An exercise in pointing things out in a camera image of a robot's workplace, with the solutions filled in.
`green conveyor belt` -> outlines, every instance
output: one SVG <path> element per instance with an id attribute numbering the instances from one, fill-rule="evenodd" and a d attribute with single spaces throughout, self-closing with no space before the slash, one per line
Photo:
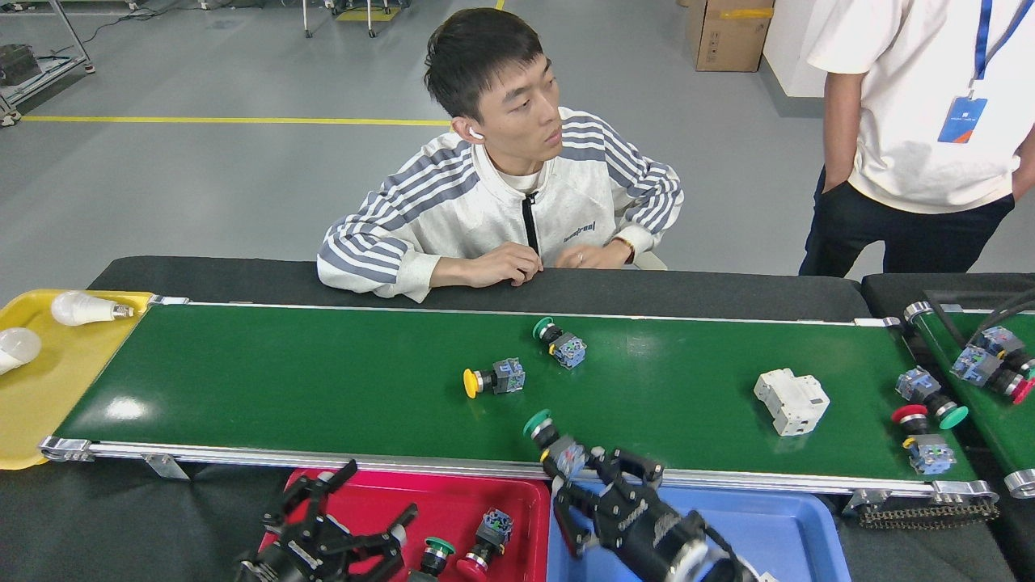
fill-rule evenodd
<path id="1" fill-rule="evenodd" d="M 589 346 L 568 371 L 532 338 L 540 317 L 155 305 L 55 436 L 535 462 L 522 427 L 550 408 L 561 432 L 670 468 L 926 481 L 889 420 L 913 362 L 886 328 L 555 317 Z M 521 358 L 525 389 L 469 400 L 464 369 L 505 357 Z M 830 397 L 811 434 L 778 437 L 751 391 L 779 368 Z M 975 475 L 960 459 L 941 478 Z"/>
<path id="2" fill-rule="evenodd" d="M 965 338 L 969 338 L 987 316 L 984 313 L 947 315 Z M 1013 405 L 1003 395 L 959 380 L 949 370 L 962 350 L 938 315 L 919 315 L 913 319 L 913 324 L 926 340 L 960 404 L 971 409 L 970 421 L 975 423 L 1000 465 L 1007 472 L 1035 468 L 1035 396 Z M 1013 331 L 1026 346 L 1035 346 L 1035 317 L 1018 314 L 1000 324 Z"/>

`white wall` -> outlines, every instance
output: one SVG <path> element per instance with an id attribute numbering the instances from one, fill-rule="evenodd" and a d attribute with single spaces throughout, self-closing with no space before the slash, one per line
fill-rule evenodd
<path id="1" fill-rule="evenodd" d="M 826 74 L 805 62 L 836 0 L 776 0 L 763 55 L 789 97 L 822 97 Z"/>

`light bulb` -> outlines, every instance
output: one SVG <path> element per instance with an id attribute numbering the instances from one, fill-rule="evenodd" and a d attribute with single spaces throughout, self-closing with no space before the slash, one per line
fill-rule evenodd
<path id="1" fill-rule="evenodd" d="M 25 327 L 0 331 L 0 374 L 36 359 L 42 345 L 39 336 Z"/>
<path id="2" fill-rule="evenodd" d="M 83 325 L 94 321 L 114 321 L 132 317 L 132 308 L 88 295 L 83 291 L 65 291 L 54 298 L 51 315 L 58 323 Z"/>

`epoxy floor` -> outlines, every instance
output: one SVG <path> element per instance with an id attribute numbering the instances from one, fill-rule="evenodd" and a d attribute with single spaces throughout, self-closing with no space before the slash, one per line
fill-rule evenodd
<path id="1" fill-rule="evenodd" d="M 87 45 L 95 75 L 77 71 L 20 110 L 172 119 L 26 119 L 0 129 L 0 304 L 31 289 L 84 287 L 131 255 L 313 260 L 326 228 L 444 127 L 273 121 L 444 121 L 421 85 L 427 36 L 456 9 L 494 5 L 413 0 L 373 39 L 364 23 L 332 21 L 317 2 L 305 38 L 298 0 L 209 11 L 181 0 L 101 29 Z M 0 45 L 29 43 L 37 55 L 70 45 L 47 4 L 33 6 L 0 14 Z M 504 8 L 539 31 L 562 104 L 600 115 L 682 177 L 683 214 L 656 252 L 670 268 L 797 271 L 822 165 L 820 119 L 781 117 L 762 74 L 694 71 L 675 0 Z M 127 12 L 119 2 L 66 9 L 84 39 Z M 260 122 L 168 122 L 188 117 Z M 1035 201 L 1025 199 L 973 270 L 1035 270 L 1033 223 Z M 850 277 L 879 270 L 875 246 Z"/>

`man's right hand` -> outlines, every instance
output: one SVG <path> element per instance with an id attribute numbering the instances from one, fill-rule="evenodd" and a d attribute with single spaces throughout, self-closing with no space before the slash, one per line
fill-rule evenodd
<path id="1" fill-rule="evenodd" d="M 510 280 L 518 287 L 542 270 L 542 259 L 531 246 L 504 242 L 477 259 L 442 257 L 432 271 L 432 287 L 489 287 Z"/>

